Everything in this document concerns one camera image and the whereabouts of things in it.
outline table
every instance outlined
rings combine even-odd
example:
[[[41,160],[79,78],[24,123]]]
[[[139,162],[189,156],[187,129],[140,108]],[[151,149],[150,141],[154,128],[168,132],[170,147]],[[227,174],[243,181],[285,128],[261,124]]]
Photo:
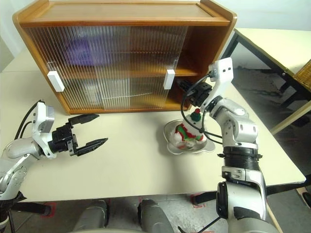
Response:
[[[27,50],[1,73],[1,150],[15,136],[25,113],[38,99],[55,108],[52,130],[70,117],[38,70]],[[254,111],[231,85],[226,97],[242,105],[259,127],[259,164],[267,185],[301,183],[305,177],[269,133]],[[181,118],[178,111],[149,113],[111,113],[85,125],[75,125],[80,146],[109,137],[97,150],[70,157],[67,152],[56,159],[42,159],[29,170],[21,192],[27,201],[80,200],[154,194],[194,193],[216,190],[223,160],[214,152],[172,155],[163,137],[164,125]],[[209,118],[210,132],[221,133]],[[30,136],[27,128],[24,136]]]
[[[235,28],[234,32],[222,58],[229,57],[237,44],[241,43],[286,81],[280,89],[281,92],[284,92],[289,86],[297,91],[282,103],[283,107],[287,107],[297,100],[300,94],[307,100],[311,100],[310,90],[293,79],[311,58],[311,32],[251,28]],[[271,133],[276,134],[310,110],[311,102],[308,102],[274,126]]]

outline floor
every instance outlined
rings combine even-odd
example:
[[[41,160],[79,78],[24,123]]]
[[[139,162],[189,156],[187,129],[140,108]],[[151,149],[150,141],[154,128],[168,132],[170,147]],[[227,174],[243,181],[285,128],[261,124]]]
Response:
[[[288,89],[284,94],[278,91],[283,80],[275,74],[258,70],[238,68],[235,70],[233,84],[252,106],[257,115],[268,128],[289,116],[293,109],[303,102],[295,102],[289,108],[280,109],[283,102],[294,91]],[[308,115],[294,122],[276,135],[288,156],[306,175],[311,173],[311,123]],[[140,230],[137,219],[137,206],[143,198],[154,199],[162,207],[170,220],[174,231],[178,226],[188,233],[199,231],[217,217],[215,201],[199,206],[191,204],[189,195],[169,195],[151,197],[126,197],[106,200],[110,206],[109,228],[126,228]],[[70,232],[81,212],[91,200],[72,200],[56,202],[53,217],[40,217],[34,214],[13,212],[15,228],[18,233],[65,233]],[[287,191],[268,197],[268,203],[285,233],[307,233],[311,229],[311,210],[305,206],[296,191]],[[205,232],[226,233],[227,223],[223,219]]]

